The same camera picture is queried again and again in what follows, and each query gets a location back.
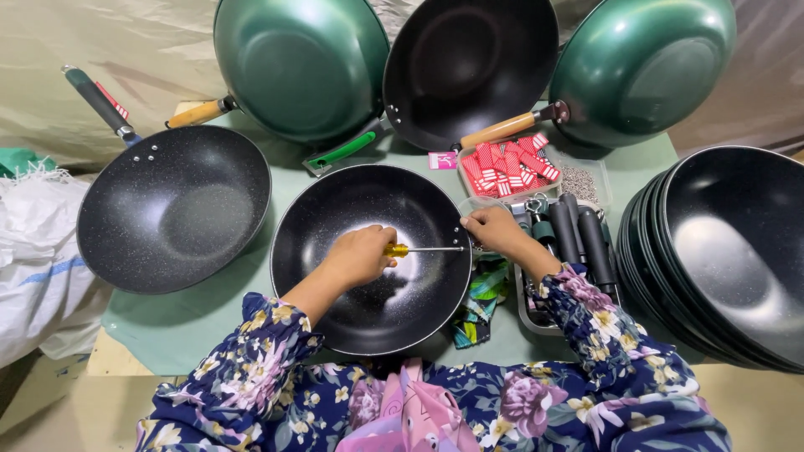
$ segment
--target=floral blouse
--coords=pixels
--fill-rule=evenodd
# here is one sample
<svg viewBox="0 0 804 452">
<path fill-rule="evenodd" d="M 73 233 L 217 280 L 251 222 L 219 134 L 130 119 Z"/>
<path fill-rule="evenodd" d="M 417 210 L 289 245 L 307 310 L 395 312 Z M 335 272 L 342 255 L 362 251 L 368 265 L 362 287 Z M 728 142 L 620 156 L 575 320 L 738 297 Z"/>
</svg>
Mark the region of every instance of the floral blouse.
<svg viewBox="0 0 804 452">
<path fill-rule="evenodd" d="M 729 452 L 731 440 L 687 363 L 584 278 L 579 265 L 540 290 L 577 363 L 425 364 L 485 452 Z M 137 451 L 325 451 L 379 416 L 372 362 L 305 366 L 322 346 L 307 317 L 249 293 L 244 322 L 178 387 L 162 384 L 137 424 Z"/>
</svg>

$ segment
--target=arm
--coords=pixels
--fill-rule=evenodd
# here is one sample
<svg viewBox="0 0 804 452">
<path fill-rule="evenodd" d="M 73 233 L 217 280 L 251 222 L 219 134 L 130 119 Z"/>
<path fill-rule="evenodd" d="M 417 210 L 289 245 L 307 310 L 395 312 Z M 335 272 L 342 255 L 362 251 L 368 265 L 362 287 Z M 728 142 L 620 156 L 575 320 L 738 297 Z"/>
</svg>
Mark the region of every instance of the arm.
<svg viewBox="0 0 804 452">
<path fill-rule="evenodd" d="M 396 265 L 383 256 L 389 241 L 396 241 L 392 228 L 349 232 L 282 299 L 246 294 L 243 323 L 187 381 L 157 388 L 154 411 L 137 424 L 136 450 L 247 450 L 263 442 L 266 414 L 293 368 L 321 348 L 323 337 L 312 332 L 315 323 L 344 291 Z"/>
<path fill-rule="evenodd" d="M 542 298 L 589 374 L 589 396 L 568 403 L 585 410 L 599 450 L 730 450 L 725 427 L 697 396 L 695 375 L 675 347 L 653 340 L 589 284 L 583 265 L 561 265 L 503 209 L 482 209 L 461 223 L 542 281 Z"/>
</svg>

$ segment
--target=red label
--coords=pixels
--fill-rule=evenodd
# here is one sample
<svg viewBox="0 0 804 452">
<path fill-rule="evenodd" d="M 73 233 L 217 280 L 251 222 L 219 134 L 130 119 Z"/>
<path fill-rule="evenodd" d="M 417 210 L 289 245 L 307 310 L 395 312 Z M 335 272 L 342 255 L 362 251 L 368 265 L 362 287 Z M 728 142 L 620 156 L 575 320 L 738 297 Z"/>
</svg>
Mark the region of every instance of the red label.
<svg viewBox="0 0 804 452">
<path fill-rule="evenodd" d="M 122 105 L 118 104 L 117 101 L 114 100 L 114 97 L 112 97 L 111 94 L 106 92 L 103 85 L 101 85 L 99 82 L 95 82 L 95 84 L 100 89 L 100 92 L 102 92 L 103 95 L 106 96 L 106 99 L 108 99 L 109 102 L 111 102 L 112 105 L 114 105 L 114 109 L 117 110 L 120 116 L 122 116 L 123 119 L 129 119 L 129 111 L 124 109 Z"/>
</svg>

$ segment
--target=pink fabric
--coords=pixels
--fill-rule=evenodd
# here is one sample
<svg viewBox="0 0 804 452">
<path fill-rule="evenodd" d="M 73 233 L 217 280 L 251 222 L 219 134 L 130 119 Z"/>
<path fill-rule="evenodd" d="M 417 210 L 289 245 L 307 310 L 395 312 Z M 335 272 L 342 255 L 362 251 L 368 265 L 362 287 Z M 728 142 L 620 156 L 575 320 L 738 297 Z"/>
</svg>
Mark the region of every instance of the pink fabric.
<svg viewBox="0 0 804 452">
<path fill-rule="evenodd" d="M 401 446 L 407 452 L 477 452 L 478 442 L 452 394 L 420 380 L 419 359 L 388 376 L 379 418 L 346 436 L 335 451 L 388 452 Z"/>
</svg>

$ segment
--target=yellow screwdriver handle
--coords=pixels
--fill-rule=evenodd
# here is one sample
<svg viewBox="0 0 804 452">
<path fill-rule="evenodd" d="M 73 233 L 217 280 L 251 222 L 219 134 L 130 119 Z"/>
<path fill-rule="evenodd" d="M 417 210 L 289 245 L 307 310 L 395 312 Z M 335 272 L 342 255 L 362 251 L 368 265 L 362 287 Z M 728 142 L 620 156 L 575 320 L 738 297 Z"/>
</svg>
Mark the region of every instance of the yellow screwdriver handle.
<svg viewBox="0 0 804 452">
<path fill-rule="evenodd" d="M 383 256 L 388 257 L 405 257 L 408 255 L 408 246 L 406 244 L 393 244 L 385 245 Z"/>
</svg>

